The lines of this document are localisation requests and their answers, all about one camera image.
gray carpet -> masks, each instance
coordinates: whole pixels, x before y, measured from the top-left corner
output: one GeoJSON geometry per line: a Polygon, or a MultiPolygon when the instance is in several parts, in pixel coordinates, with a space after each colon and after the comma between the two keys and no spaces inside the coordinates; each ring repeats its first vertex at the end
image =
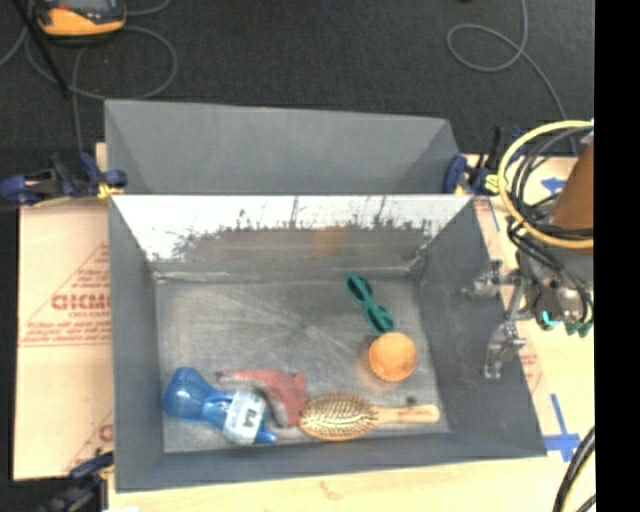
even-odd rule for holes
{"type": "MultiPolygon", "coordinates": [[[[128,6],[135,11],[159,3],[130,0],[128,6]]],[[[528,130],[565,115],[595,115],[595,0],[537,0],[526,7],[524,53],[492,73],[454,58],[447,33],[472,23],[519,44],[523,17],[516,0],[174,0],[158,14],[131,17],[127,27],[152,30],[174,48],[177,72],[158,98],[443,117],[452,123],[460,149],[475,153],[489,149],[496,125],[528,130]]],[[[2,2],[0,62],[22,27],[12,3],[2,2]]],[[[515,53],[478,31],[456,33],[453,44],[482,66],[499,66],[515,53]]],[[[0,179],[40,168],[53,151],[74,162],[79,150],[72,101],[32,67],[25,48],[44,65],[29,44],[0,66],[0,179]]],[[[81,50],[50,48],[72,83],[81,50]]],[[[100,96],[145,95],[171,74],[169,50],[146,32],[126,30],[82,52],[73,83],[100,96]]],[[[104,136],[101,101],[81,96],[78,114],[80,145],[91,150],[104,136]]],[[[33,510],[61,483],[7,482],[16,328],[12,212],[0,210],[0,240],[0,510],[33,510]]],[[[43,264],[54,265],[60,257],[43,255],[43,264]]]]}

gray bin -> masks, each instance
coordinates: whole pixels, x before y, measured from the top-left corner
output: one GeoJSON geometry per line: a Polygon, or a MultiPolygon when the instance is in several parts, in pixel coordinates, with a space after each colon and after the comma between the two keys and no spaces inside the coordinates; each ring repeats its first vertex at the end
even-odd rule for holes
{"type": "Polygon", "coordinates": [[[488,253],[470,198],[438,194],[457,152],[446,121],[110,101],[106,122],[109,167],[131,177],[110,205],[119,491],[545,454],[517,358],[500,382],[482,377],[504,309],[462,293],[488,253]],[[363,368],[375,336],[346,270],[416,342],[406,381],[363,368]],[[230,447],[163,413],[181,365],[214,385],[226,367],[303,371],[309,398],[443,414],[347,443],[292,429],[275,446],[230,447]]]}

blue tape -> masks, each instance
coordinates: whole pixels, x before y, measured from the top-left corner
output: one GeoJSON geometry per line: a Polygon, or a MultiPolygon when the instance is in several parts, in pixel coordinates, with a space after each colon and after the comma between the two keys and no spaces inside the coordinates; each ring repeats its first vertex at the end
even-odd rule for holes
{"type": "Polygon", "coordinates": [[[553,404],[553,410],[556,413],[556,418],[558,418],[561,433],[544,436],[544,446],[547,451],[559,451],[562,455],[562,460],[564,462],[569,462],[571,457],[573,457],[573,452],[580,444],[580,436],[577,433],[569,434],[569,432],[567,432],[567,426],[564,422],[562,411],[560,410],[560,403],[558,402],[558,397],[554,393],[551,393],[551,403],[553,404]]]}

hairbrush bristles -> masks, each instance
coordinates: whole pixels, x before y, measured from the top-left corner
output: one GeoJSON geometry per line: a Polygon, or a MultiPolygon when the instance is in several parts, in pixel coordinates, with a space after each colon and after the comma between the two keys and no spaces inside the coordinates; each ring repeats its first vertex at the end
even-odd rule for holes
{"type": "Polygon", "coordinates": [[[376,426],[377,414],[358,397],[327,395],[308,402],[300,416],[300,429],[325,441],[360,437],[376,426]]]}

blue spray bottle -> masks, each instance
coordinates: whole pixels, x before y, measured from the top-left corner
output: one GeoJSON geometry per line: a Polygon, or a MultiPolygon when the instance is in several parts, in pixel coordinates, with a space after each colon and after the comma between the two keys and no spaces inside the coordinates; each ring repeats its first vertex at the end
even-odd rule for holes
{"type": "Polygon", "coordinates": [[[269,407],[264,398],[251,391],[215,389],[188,366],[174,373],[162,408],[176,418],[209,423],[233,444],[273,444],[278,440],[265,426],[269,407]]]}

